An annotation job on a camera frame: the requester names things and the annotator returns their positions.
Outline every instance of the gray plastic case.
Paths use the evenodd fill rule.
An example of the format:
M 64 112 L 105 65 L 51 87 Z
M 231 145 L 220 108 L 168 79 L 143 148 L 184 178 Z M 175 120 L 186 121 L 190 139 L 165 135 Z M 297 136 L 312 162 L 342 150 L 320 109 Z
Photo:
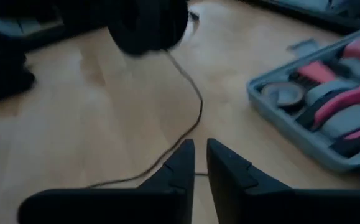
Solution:
M 287 81 L 289 74 L 296 71 L 298 67 L 308 65 L 316 60 L 329 60 L 330 58 L 337 56 L 347 44 L 359 37 L 360 31 L 346 36 L 341 41 L 317 50 L 312 54 L 298 58 L 271 72 L 265 73 L 258 78 L 251 80 L 246 86 L 249 101 L 262 117 L 270 121 L 286 138 L 291 140 L 305 154 L 336 172 L 346 172 L 360 167 L 360 153 L 351 158 L 345 158 L 332 151 L 329 146 L 333 143 L 333 139 L 323 132 L 313 133 L 301 127 L 295 122 L 296 116 L 286 113 L 264 99 L 259 93 L 258 88 L 271 82 Z M 346 82 L 349 82 L 350 85 L 354 84 L 353 80 L 346 80 Z

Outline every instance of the wooden floor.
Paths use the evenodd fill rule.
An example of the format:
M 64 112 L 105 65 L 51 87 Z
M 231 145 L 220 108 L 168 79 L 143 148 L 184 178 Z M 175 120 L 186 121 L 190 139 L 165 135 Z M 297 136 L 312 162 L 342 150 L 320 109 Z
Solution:
M 200 26 L 173 50 L 205 98 L 195 140 L 206 172 L 216 138 L 264 172 L 300 188 L 360 189 L 360 178 L 325 170 L 253 110 L 245 84 L 291 59 L 286 46 L 337 35 L 237 1 L 195 2 Z M 0 223 L 15 223 L 27 196 L 142 172 L 198 115 L 199 102 L 164 54 L 129 58 L 107 29 L 28 55 L 37 84 L 0 103 Z M 142 180 L 117 185 L 136 186 Z M 194 223 L 217 223 L 208 180 L 195 181 Z

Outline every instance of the electrical cord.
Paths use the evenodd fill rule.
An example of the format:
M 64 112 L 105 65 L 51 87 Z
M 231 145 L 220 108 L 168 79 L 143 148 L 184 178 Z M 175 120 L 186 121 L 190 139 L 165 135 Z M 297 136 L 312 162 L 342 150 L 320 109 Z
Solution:
M 197 85 L 195 84 L 195 82 L 193 81 L 192 77 L 181 67 L 181 65 L 176 61 L 176 59 L 173 57 L 173 55 L 171 55 L 168 51 L 165 52 L 168 59 L 173 63 L 174 67 L 180 72 L 181 76 L 183 76 L 192 86 L 193 90 L 195 91 L 196 95 L 199 98 L 200 101 L 200 108 L 199 108 L 199 115 L 198 118 L 196 119 L 195 123 L 188 128 L 187 131 L 185 131 L 185 133 L 183 133 L 176 141 L 175 143 L 172 145 L 172 147 L 170 147 L 169 149 L 167 149 L 166 151 L 164 151 L 158 158 L 157 160 L 148 168 L 146 169 L 144 172 L 135 175 L 134 177 L 128 177 L 128 178 L 124 178 L 124 179 L 118 179 L 118 180 L 109 180 L 106 182 L 100 182 L 97 184 L 93 184 L 88 186 L 87 188 L 95 188 L 95 187 L 102 187 L 105 185 L 111 185 L 111 184 L 118 184 L 118 183 L 123 183 L 123 182 L 129 182 L 132 180 L 137 180 L 140 179 L 142 177 L 146 177 L 148 174 L 150 174 L 162 161 L 163 159 L 169 155 L 171 152 L 175 152 L 177 150 L 177 146 L 193 131 L 195 130 L 195 128 L 199 125 L 202 114 L 203 114 L 203 97 L 202 94 L 200 93 L 199 88 L 197 87 Z M 206 177 L 208 176 L 208 174 L 204 174 L 204 173 L 195 173 L 196 176 L 200 176 L 200 177 Z

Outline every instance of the tool case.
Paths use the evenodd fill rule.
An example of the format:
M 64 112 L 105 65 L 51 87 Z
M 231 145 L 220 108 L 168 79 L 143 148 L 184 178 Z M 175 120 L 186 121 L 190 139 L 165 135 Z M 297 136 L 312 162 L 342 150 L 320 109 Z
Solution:
M 342 105 L 340 102 L 340 109 L 331 113 L 328 112 L 330 116 L 326 116 L 326 119 L 315 129 L 306 128 L 300 120 L 309 113 L 310 119 L 312 121 L 315 119 L 314 124 L 316 124 L 317 117 L 319 117 L 317 114 L 325 112 L 320 110 L 333 106 L 333 104 L 327 105 L 329 101 L 359 90 L 360 54 L 353 52 L 353 46 L 358 40 L 360 40 L 360 31 L 265 73 L 251 80 L 246 86 L 251 105 L 262 117 L 270 121 L 305 154 L 335 172 L 346 172 L 360 168 L 360 103 L 358 103 L 360 95 L 357 96 L 356 100 L 350 98 L 351 103 L 350 99 L 346 99 L 345 102 L 349 105 L 344 105 L 344 102 Z M 333 72 L 336 74 L 334 79 L 319 83 L 311 88 L 304 88 L 302 105 L 297 109 L 286 110 L 262 94 L 262 89 L 272 83 L 292 83 L 292 75 L 300 71 L 300 68 L 315 62 L 322 62 L 327 65 L 333 61 L 337 61 L 343 68 L 347 68 L 347 74 L 336 70 Z M 336 96 L 330 96 L 337 91 L 339 93 Z M 331 98 L 326 99 L 326 103 L 321 103 L 327 97 Z M 345 156 L 341 151 L 346 148 L 352 149 L 353 153 Z

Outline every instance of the tool kit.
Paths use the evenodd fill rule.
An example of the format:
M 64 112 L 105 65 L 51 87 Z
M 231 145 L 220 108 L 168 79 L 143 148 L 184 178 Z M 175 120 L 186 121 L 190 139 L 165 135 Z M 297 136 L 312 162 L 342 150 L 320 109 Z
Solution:
M 325 167 L 360 168 L 360 31 L 251 80 L 256 110 Z

